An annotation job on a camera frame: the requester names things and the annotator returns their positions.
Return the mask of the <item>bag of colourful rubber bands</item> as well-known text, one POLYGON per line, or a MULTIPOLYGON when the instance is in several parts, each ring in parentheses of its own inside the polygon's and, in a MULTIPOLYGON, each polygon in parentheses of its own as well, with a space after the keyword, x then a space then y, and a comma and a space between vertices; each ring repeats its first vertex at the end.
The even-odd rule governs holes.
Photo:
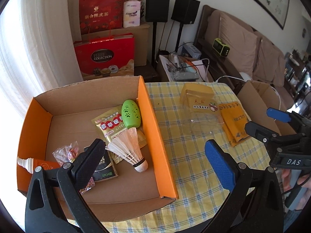
MULTIPOLYGON (((60 147, 53 152, 53 156, 60 166, 62 166, 66 162, 73 163, 74 160, 78 157, 78 155, 79 155, 79 145, 77 141, 71 143, 70 145, 60 147)), ((91 177, 87 186, 83 189, 80 189, 79 192, 80 194, 84 194, 94 186, 95 181, 93 177, 91 177)))

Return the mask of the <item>black tissue pack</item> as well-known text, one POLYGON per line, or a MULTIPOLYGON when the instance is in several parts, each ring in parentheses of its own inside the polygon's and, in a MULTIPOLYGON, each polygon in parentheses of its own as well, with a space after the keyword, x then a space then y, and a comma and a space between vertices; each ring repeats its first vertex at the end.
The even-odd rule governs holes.
POLYGON ((118 177, 118 173, 114 167, 114 162, 109 151, 105 150, 104 156, 93 173, 93 179, 95 182, 102 182, 116 177, 118 177))

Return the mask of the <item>orange patterned towel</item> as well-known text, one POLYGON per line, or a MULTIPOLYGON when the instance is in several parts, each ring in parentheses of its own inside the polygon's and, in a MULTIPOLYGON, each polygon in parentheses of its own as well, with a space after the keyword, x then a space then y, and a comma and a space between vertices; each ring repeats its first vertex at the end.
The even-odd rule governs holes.
POLYGON ((239 102, 231 102, 219 105, 223 129, 232 147, 242 143, 249 135, 245 131, 245 125, 249 119, 239 102))

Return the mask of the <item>orange white lotion tube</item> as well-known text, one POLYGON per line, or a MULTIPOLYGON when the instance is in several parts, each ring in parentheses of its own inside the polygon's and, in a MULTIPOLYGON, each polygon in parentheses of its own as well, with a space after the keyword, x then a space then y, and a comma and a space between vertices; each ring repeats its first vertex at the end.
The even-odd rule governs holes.
POLYGON ((52 170, 60 167, 57 162, 49 162, 36 158, 22 159, 17 157, 17 164, 26 169, 30 174, 33 174, 36 167, 39 166, 42 167, 44 170, 52 170))

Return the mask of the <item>white feather shuttlecock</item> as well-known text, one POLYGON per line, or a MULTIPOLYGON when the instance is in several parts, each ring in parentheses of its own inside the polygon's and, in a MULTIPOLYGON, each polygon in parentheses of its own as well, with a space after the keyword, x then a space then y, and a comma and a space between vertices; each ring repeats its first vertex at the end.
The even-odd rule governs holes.
POLYGON ((108 144, 107 150, 130 163, 139 173, 148 169, 149 165, 140 150, 137 130, 134 127, 113 138, 108 144))

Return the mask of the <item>gold hand warmer packet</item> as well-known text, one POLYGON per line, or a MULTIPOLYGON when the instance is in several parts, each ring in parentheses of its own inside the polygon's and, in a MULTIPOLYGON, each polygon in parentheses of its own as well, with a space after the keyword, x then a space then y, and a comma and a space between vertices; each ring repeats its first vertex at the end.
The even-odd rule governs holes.
MULTIPOLYGON (((106 113, 103 113, 102 115, 92 120, 92 123, 94 123, 97 129, 101 132, 102 140, 106 143, 106 149, 108 144, 113 140, 113 138, 120 136, 125 130, 128 129, 123 123, 121 108, 121 105, 114 107, 113 109, 107 111, 106 113)), ((141 148, 143 148, 147 144, 147 142, 141 128, 136 128, 136 130, 141 150, 141 148)), ((110 154, 112 155, 112 159, 115 163, 119 163, 123 160, 112 152, 110 152, 110 154)))

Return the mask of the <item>clear plastic jar yellow lid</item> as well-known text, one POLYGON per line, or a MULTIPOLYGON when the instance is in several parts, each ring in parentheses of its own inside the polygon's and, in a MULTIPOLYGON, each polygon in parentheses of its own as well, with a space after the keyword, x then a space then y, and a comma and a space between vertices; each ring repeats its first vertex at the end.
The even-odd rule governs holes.
POLYGON ((207 136, 222 129, 224 120, 210 86, 185 83, 179 101, 181 127, 187 135, 207 136))

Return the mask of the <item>green paw print case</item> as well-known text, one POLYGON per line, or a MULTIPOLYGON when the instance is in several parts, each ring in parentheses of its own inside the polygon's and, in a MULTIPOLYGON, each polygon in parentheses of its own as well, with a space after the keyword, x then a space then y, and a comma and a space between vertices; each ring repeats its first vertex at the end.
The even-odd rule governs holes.
POLYGON ((131 99, 122 104, 121 116, 126 128, 139 128, 141 126, 141 114, 138 105, 131 99))

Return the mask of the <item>brown cardboard box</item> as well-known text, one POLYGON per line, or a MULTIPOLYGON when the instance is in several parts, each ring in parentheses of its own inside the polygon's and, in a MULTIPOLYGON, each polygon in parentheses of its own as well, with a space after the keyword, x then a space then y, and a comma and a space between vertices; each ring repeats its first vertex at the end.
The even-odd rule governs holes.
POLYGON ((237 94, 244 110, 253 122, 271 129, 279 135, 293 135, 296 132, 287 123, 267 116, 268 108, 286 111, 272 86, 263 82, 247 81, 237 94))

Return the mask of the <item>brown sofa with cushions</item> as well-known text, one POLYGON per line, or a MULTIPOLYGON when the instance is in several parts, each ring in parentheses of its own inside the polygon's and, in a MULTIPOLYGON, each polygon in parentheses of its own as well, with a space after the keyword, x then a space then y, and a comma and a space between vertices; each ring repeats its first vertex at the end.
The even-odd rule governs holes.
POLYGON ((283 52, 249 24, 222 10, 203 6, 195 47, 212 60, 211 75, 232 89, 241 88, 241 79, 270 84, 276 88, 286 108, 295 103, 285 83, 286 59, 283 52), (230 47, 227 57, 213 48, 215 38, 230 47))

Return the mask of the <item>green black radio clock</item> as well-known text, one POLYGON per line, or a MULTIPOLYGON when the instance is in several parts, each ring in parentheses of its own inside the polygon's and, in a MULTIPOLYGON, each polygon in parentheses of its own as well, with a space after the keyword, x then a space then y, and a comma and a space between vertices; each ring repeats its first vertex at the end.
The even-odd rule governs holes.
POLYGON ((230 51, 229 45, 223 43, 220 38, 215 38, 212 48, 222 57, 227 57, 230 51))

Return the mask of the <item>box with cluttered gadgets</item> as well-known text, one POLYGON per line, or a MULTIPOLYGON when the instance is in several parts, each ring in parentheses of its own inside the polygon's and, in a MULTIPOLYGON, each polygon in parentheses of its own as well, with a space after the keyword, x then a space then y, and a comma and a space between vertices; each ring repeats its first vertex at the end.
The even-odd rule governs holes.
POLYGON ((210 59, 201 56, 193 42, 179 46, 181 53, 160 50, 157 72, 163 82, 213 82, 210 59))

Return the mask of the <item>white curtain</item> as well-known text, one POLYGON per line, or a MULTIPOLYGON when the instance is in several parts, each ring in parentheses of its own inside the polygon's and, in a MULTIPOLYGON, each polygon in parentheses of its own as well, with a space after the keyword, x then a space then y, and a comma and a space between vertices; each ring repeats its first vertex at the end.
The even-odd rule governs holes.
POLYGON ((33 97, 80 81, 69 0, 8 0, 1 13, 1 90, 25 111, 33 97))

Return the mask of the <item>black speaker on stand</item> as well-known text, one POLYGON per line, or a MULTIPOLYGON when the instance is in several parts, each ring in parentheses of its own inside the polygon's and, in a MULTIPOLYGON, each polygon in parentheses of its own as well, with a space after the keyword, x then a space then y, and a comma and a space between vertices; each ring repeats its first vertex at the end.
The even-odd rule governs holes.
POLYGON ((152 23, 151 65, 156 63, 156 29, 157 23, 168 21, 170 0, 145 0, 145 21, 152 23))
POLYGON ((175 47, 176 52, 179 49, 183 26, 194 24, 199 6, 200 1, 198 0, 175 0, 171 19, 180 23, 175 47))

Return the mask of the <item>dark red tea gift bag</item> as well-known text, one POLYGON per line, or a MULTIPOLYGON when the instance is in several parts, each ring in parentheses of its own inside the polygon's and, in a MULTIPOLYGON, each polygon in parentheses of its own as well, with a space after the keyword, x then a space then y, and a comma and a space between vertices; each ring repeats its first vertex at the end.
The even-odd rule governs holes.
POLYGON ((125 0, 79 0, 81 34, 122 28, 125 0))

